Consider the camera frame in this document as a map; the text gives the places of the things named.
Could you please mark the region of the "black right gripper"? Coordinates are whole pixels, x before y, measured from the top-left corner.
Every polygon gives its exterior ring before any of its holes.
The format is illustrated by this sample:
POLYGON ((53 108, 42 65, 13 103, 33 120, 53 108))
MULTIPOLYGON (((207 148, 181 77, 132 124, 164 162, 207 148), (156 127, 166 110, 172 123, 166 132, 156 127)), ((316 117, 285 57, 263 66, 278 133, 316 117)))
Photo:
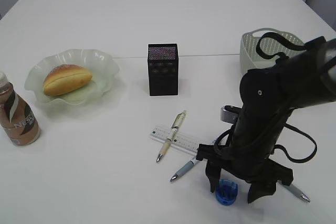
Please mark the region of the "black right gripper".
POLYGON ((275 145, 275 140, 266 141, 247 153, 240 154, 233 150, 228 157, 224 157, 215 152, 215 145, 200 144, 196 159, 207 160, 205 174, 212 193, 216 190, 222 170, 225 170, 250 183, 247 203, 251 204, 261 197, 272 196, 276 192, 277 181, 281 181, 287 186, 293 181, 292 169, 269 158, 274 152, 275 145))

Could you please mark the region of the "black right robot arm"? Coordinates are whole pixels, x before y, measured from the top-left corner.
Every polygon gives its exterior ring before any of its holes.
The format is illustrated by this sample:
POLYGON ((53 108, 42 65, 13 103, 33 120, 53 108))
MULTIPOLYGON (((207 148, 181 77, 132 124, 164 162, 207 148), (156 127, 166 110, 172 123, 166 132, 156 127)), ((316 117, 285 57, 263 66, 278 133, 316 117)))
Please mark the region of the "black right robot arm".
POLYGON ((201 144, 196 158, 206 160, 205 174, 214 192, 223 170, 250 184, 249 203, 276 191, 276 184, 291 185, 293 172, 270 159, 287 120, 296 109, 335 101, 335 40, 318 37, 302 46, 284 38, 280 43, 299 51, 294 57, 274 54, 274 66, 250 69, 241 79, 241 108, 230 129, 213 145, 201 144))

